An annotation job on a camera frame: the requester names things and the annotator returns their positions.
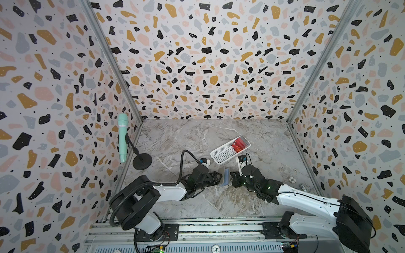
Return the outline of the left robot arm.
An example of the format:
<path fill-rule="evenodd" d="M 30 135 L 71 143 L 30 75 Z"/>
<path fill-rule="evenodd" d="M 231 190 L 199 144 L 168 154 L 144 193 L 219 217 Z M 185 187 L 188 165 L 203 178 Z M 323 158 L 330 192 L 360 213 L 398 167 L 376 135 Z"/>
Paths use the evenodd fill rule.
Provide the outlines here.
<path fill-rule="evenodd" d="M 218 185 L 222 177 L 219 172 L 210 172 L 205 163 L 181 177 L 179 182 L 153 182 L 147 176 L 140 176 L 111 198 L 109 224 L 120 226 L 124 231 L 135 229 L 137 235 L 146 237 L 146 241 L 157 241 L 162 237 L 173 240 L 174 228 L 167 227 L 152 211 L 154 205 L 193 199 L 206 188 Z"/>

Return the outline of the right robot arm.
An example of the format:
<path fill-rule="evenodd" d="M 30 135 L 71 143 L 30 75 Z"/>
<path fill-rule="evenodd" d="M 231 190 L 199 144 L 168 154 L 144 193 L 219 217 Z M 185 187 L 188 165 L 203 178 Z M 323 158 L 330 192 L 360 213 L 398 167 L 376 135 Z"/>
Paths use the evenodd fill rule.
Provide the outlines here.
<path fill-rule="evenodd" d="M 231 172 L 232 185 L 245 187 L 266 203 L 287 206 L 307 213 L 284 213 L 272 232 L 266 236 L 303 239 L 307 235 L 337 239 L 357 253 L 370 251 L 375 236 L 372 219 L 351 197 L 326 198 L 295 189 L 280 181 L 265 178 L 252 164 L 241 163 L 238 172 Z"/>

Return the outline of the stack of red cards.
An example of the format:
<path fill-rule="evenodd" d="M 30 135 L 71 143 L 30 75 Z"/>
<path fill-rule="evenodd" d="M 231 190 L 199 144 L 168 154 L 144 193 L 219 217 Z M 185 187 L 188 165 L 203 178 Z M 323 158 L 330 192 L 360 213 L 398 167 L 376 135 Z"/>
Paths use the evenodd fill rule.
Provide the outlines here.
<path fill-rule="evenodd" d="M 239 137 L 233 141 L 232 148 L 236 153 L 239 153 L 245 150 L 249 145 L 250 145 L 249 142 L 246 141 L 244 137 Z"/>

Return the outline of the white plastic mesh basket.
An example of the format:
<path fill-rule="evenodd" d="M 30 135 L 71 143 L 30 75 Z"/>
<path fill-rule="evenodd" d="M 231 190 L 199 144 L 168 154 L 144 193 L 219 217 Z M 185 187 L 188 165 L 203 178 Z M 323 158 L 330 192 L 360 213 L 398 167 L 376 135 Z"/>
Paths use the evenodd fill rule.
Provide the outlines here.
<path fill-rule="evenodd" d="M 234 149 L 232 148 L 232 143 L 237 138 L 225 143 L 224 145 L 216 148 L 215 150 L 213 150 L 210 153 L 211 158 L 214 160 L 215 163 L 217 163 L 218 165 L 224 164 L 224 163 L 230 161 L 232 158 L 235 158 L 239 154 L 239 153 L 236 153 L 234 151 Z"/>

